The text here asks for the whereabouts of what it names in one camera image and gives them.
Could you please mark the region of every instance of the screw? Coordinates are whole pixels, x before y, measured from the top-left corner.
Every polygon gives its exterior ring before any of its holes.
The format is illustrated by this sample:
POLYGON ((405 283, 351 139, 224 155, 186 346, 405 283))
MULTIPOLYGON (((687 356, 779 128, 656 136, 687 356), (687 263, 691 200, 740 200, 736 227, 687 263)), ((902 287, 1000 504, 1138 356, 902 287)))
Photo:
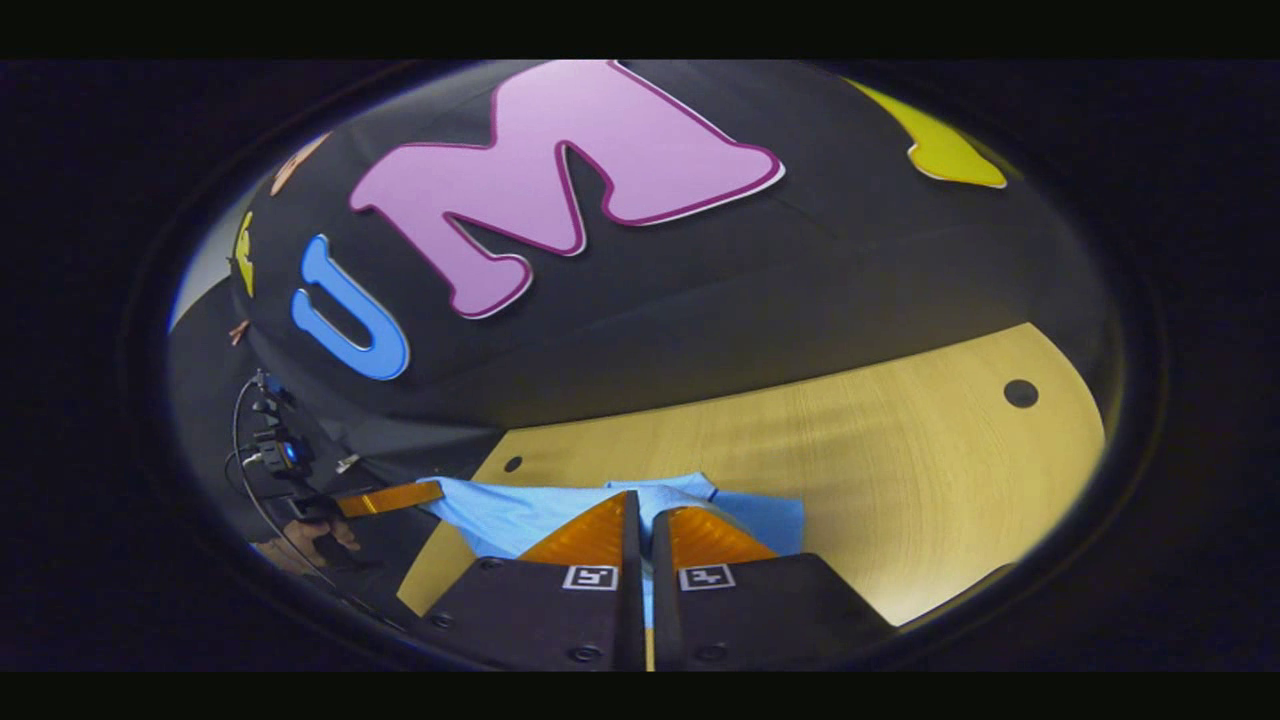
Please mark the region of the screw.
POLYGON ((604 653, 591 646, 575 647, 568 651, 568 657, 573 662, 595 662, 604 653))

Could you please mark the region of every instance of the light blue cloth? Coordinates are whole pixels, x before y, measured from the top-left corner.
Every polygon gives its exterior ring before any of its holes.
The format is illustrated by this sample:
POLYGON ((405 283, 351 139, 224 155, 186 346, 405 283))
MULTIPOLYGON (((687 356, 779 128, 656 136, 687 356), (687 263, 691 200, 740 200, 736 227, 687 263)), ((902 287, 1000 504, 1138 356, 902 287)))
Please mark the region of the light blue cloth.
POLYGON ((653 569, 648 561, 654 518, 676 507, 703 507, 748 532, 778 555, 795 555, 804 543, 804 503, 799 500, 719 492, 705 475, 643 482, 609 482, 603 488, 486 486, 454 478, 438 482, 444 497, 424 503, 456 527, 479 557, 516 559, 564 523, 613 497, 636 491, 641 547, 645 555, 645 624, 653 626, 653 569))

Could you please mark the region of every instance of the pink letter m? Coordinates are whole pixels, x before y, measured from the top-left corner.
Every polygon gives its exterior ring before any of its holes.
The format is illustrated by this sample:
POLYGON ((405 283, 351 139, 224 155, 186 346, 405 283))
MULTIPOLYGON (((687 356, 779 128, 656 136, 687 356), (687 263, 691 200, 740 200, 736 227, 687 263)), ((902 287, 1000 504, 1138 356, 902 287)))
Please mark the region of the pink letter m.
POLYGON ((604 178, 603 210, 625 225, 691 215, 777 182, 782 163, 733 142, 616 61, 557 60, 493 94, 493 143, 410 143, 374 164, 351 193, 374 208, 452 288, 453 310, 485 318, 532 281, 518 255, 494 256, 457 223, 576 255, 586 246, 564 164, 572 147, 604 178))

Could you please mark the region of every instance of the human hand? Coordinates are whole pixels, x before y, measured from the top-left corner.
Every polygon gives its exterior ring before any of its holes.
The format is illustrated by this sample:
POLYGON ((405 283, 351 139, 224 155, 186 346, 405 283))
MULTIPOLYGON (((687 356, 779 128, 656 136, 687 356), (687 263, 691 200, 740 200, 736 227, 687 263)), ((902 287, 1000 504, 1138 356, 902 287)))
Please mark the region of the human hand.
MULTIPOLYGON (((316 551, 315 541, 319 537, 333 534, 333 538, 338 541, 347 550, 356 552, 360 550, 360 543, 356 542, 356 534, 351 530, 351 525, 346 520, 333 519, 333 520, 320 520, 316 523, 302 523, 293 520, 284 527, 284 537, 289 538, 298 551, 306 556, 316 568, 324 568, 328 565, 325 559, 321 557, 320 552, 316 551)), ((276 568, 293 573, 294 575, 303 575, 312 573, 311 568, 307 566, 298 553, 289 547, 289 543, 280 538, 271 539, 270 542, 255 543, 253 547, 262 553, 264 557, 271 561, 276 568)))

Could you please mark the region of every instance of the wooden tabletop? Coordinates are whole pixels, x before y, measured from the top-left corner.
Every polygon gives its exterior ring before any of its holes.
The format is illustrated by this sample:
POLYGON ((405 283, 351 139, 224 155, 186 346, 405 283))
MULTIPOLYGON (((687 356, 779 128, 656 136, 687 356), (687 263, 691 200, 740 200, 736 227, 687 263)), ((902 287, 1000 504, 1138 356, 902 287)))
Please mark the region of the wooden tabletop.
MULTIPOLYGON (((726 491, 801 498, 805 551, 901 625, 1034 547, 1102 447, 1084 380, 1023 324, 742 395, 513 429, 472 480, 600 487, 701 471, 726 491), (1034 405, 1006 400, 1015 379, 1034 384, 1034 405)), ((463 566, 457 539, 433 538, 406 575, 399 597, 417 612, 463 566)))

